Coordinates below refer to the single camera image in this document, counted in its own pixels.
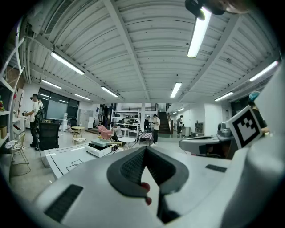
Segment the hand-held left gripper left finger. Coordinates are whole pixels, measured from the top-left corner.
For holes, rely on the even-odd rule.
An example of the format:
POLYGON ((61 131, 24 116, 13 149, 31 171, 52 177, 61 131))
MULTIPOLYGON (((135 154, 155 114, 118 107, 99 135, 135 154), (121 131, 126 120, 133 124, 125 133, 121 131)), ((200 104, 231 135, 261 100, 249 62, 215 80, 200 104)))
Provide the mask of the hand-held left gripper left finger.
POLYGON ((107 169, 107 179, 111 186, 127 197, 145 198, 147 190, 141 186, 141 178, 146 167, 145 147, 113 162, 107 169))

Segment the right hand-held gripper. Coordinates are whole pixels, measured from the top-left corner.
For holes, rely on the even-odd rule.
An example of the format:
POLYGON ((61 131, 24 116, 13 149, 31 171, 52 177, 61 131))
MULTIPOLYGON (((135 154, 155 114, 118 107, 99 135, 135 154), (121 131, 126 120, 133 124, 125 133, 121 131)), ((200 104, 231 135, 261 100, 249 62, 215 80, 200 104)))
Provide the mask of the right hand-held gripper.
POLYGON ((232 159, 235 152, 249 147, 263 135, 250 106, 218 125, 216 135, 183 139, 179 147, 192 155, 232 159))

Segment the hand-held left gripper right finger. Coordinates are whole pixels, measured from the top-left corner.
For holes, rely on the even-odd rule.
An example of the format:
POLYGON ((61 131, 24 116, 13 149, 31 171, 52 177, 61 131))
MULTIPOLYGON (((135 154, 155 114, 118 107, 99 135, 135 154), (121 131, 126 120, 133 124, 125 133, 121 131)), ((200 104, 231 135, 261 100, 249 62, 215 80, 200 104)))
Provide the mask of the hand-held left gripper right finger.
POLYGON ((146 147, 146 167, 159 187, 157 217, 166 224, 179 217, 169 208, 166 196, 180 191, 188 180, 189 170, 182 162, 152 147, 146 147))

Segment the person's left hand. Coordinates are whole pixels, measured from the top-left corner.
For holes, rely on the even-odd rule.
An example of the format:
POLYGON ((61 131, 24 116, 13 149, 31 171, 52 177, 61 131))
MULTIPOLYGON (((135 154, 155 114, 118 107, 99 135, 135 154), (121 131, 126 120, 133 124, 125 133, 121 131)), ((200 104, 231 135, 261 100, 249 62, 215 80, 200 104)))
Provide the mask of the person's left hand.
MULTIPOLYGON (((142 188, 144 188, 147 191, 147 193, 150 191, 151 187, 150 187, 150 185, 148 183, 141 182, 140 185, 141 185, 142 188)), ((146 196, 145 201, 146 201, 146 204, 149 206, 152 203, 152 198, 146 196)))

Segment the round white side table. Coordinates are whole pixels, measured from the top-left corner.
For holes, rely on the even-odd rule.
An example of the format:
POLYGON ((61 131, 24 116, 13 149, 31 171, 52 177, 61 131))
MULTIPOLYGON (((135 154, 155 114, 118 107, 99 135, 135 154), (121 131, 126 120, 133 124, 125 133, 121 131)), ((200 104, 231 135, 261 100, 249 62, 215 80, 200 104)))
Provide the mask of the round white side table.
POLYGON ((122 147, 124 149, 130 149, 132 147, 132 143, 136 142, 134 138, 130 137, 121 137, 118 140, 122 143, 122 147))

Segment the checkered cloth table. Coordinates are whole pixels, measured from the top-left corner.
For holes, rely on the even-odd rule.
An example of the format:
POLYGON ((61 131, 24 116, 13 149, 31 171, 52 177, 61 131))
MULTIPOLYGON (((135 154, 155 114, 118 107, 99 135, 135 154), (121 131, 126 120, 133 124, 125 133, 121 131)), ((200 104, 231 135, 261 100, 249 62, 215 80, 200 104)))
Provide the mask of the checkered cloth table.
POLYGON ((143 141, 148 141, 149 144, 152 144, 152 133, 151 132, 140 132, 139 133, 139 143, 143 141))

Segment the dark staircase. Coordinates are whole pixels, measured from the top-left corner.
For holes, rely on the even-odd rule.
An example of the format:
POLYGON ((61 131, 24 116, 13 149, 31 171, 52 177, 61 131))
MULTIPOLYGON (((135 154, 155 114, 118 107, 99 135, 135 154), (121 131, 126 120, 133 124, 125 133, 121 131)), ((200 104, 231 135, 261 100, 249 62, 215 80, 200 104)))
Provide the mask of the dark staircase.
POLYGON ((166 112, 158 112, 158 117, 160 119, 159 133, 170 134, 171 129, 169 127, 168 116, 166 112))

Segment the white metal shelf rack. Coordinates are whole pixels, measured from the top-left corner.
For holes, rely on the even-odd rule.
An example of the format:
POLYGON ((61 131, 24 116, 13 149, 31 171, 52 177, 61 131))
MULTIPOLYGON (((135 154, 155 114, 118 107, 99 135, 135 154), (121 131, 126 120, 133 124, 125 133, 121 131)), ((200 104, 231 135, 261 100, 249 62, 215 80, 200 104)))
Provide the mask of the white metal shelf rack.
POLYGON ((114 123, 121 127, 123 137, 131 137, 137 140, 140 129, 140 111, 112 110, 110 117, 110 129, 114 123))

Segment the round wooden table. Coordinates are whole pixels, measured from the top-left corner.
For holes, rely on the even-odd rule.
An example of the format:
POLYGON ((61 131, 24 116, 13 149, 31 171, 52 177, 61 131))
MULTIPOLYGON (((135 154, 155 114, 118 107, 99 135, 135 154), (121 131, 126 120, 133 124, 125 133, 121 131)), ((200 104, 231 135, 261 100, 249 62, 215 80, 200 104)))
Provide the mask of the round wooden table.
POLYGON ((73 138, 82 138, 82 131, 84 130, 85 128, 82 127, 82 126, 73 126, 71 127, 71 134, 73 134, 73 138))

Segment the grey lockers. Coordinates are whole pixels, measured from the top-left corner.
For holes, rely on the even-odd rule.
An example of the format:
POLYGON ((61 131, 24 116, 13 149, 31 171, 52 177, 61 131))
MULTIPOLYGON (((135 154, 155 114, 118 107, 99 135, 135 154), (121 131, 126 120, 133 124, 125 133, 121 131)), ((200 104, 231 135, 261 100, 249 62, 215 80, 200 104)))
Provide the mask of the grey lockers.
POLYGON ((93 123, 94 123, 93 111, 86 109, 79 109, 77 124, 79 126, 84 127, 87 130, 89 128, 93 128, 93 123))

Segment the black office chair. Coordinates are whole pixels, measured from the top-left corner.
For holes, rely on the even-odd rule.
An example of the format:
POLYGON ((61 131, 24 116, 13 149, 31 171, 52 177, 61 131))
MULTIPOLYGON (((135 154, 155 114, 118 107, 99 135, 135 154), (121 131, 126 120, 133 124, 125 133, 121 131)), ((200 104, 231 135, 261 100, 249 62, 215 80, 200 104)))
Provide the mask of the black office chair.
POLYGON ((55 123, 39 123, 39 139, 38 146, 39 150, 49 150, 59 148, 58 133, 59 124, 55 123))

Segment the large dark window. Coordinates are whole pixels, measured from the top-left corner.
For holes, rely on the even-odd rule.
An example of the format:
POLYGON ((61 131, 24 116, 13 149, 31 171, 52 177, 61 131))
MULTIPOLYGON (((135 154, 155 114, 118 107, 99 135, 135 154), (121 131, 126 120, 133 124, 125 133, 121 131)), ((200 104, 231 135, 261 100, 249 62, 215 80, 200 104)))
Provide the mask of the large dark window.
POLYGON ((44 118, 46 119, 64 119, 76 118, 79 107, 79 101, 64 97, 57 93, 39 89, 38 98, 42 101, 44 107, 44 118))

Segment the white shelf unit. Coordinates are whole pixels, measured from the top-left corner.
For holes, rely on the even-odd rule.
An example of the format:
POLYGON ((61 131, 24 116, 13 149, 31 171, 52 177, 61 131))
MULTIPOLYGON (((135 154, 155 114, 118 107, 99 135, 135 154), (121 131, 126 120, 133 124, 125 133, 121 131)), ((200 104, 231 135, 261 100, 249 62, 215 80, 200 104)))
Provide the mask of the white shelf unit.
POLYGON ((23 86, 24 78, 16 67, 7 66, 0 74, 0 158, 11 154, 5 144, 14 138, 12 119, 19 110, 16 100, 23 86))

